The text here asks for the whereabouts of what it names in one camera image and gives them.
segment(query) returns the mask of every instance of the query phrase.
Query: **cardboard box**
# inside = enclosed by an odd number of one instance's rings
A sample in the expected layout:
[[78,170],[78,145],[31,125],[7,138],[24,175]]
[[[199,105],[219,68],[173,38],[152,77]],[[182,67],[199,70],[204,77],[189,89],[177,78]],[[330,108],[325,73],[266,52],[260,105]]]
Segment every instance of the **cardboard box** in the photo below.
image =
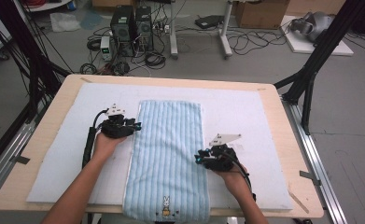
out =
[[278,29],[289,0],[265,0],[259,4],[239,3],[235,15],[241,28]]
[[115,7],[117,5],[130,5],[135,7],[135,0],[92,0],[93,7]]
[[290,0],[287,8],[289,16],[304,16],[307,12],[322,11],[336,15],[345,0]]

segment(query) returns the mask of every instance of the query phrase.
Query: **wooden tabletop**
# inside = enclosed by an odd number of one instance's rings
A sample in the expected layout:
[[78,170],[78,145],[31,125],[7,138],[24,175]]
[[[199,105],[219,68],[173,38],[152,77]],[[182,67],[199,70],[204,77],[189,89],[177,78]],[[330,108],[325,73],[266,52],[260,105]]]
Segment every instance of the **wooden tabletop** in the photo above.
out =
[[[52,203],[28,203],[26,198],[35,182],[40,165],[57,135],[69,108],[84,83],[114,83],[145,86],[189,87],[257,91],[269,122],[274,145],[282,166],[293,210],[264,212],[266,217],[322,217],[324,212],[310,179],[300,176],[307,172],[301,150],[289,124],[286,112],[275,87],[271,84],[223,82],[148,77],[105,77],[70,75],[66,78],[48,111],[37,126],[22,152],[31,159],[27,164],[16,163],[0,189],[0,210],[48,211]],[[88,212],[121,213],[121,205],[89,205]],[[242,217],[239,209],[211,209],[211,216]]]

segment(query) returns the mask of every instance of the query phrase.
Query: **metal bracket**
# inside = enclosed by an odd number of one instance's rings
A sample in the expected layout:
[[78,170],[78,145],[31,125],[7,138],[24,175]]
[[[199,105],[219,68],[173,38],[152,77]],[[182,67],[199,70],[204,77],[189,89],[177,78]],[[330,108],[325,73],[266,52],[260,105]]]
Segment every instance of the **metal bracket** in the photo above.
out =
[[307,173],[305,171],[299,171],[299,174],[302,176],[302,177],[305,177],[305,178],[308,178],[308,179],[311,179],[313,181],[313,184],[315,186],[321,186],[322,183],[321,183],[321,180],[320,179],[317,179],[313,174],[310,174],[310,173]]
[[241,138],[241,134],[217,134],[217,136],[209,143],[210,147],[221,146],[230,143],[231,141]]

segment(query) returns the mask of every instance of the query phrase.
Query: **floor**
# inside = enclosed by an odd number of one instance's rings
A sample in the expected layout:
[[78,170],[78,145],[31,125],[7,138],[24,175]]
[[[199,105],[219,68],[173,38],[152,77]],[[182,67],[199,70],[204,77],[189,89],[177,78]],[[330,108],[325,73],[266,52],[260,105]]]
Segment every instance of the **floor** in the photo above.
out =
[[[65,12],[84,22],[74,32],[48,33],[55,48],[63,55],[73,71],[88,61],[87,37],[108,26],[110,19],[102,18],[91,9]],[[49,21],[47,14],[38,14],[41,24]],[[183,18],[177,24],[193,27],[193,18]],[[166,65],[161,70],[133,70],[129,76],[167,77],[237,82],[275,83],[297,71],[307,61],[308,54],[291,52],[288,44],[270,45],[224,60],[216,33],[186,31],[178,33],[179,57],[171,59],[166,45]],[[316,148],[327,170],[330,182],[343,208],[348,223],[365,223],[365,41],[345,39],[354,51],[352,57],[331,56],[316,78],[310,130]],[[64,66],[49,44],[53,62]],[[284,93],[288,87],[279,90]],[[27,94],[20,73],[12,60],[0,60],[0,137],[27,103]],[[0,223],[38,223],[44,213],[3,212]],[[270,223],[293,223],[289,218],[269,218]],[[331,223],[325,215],[314,223]]]

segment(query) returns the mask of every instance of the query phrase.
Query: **towel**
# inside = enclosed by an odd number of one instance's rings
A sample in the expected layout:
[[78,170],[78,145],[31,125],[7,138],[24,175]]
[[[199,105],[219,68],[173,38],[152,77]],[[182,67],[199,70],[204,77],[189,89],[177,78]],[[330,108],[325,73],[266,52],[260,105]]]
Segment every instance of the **towel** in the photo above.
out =
[[123,213],[144,221],[207,221],[206,170],[194,154],[204,147],[199,104],[143,101]]

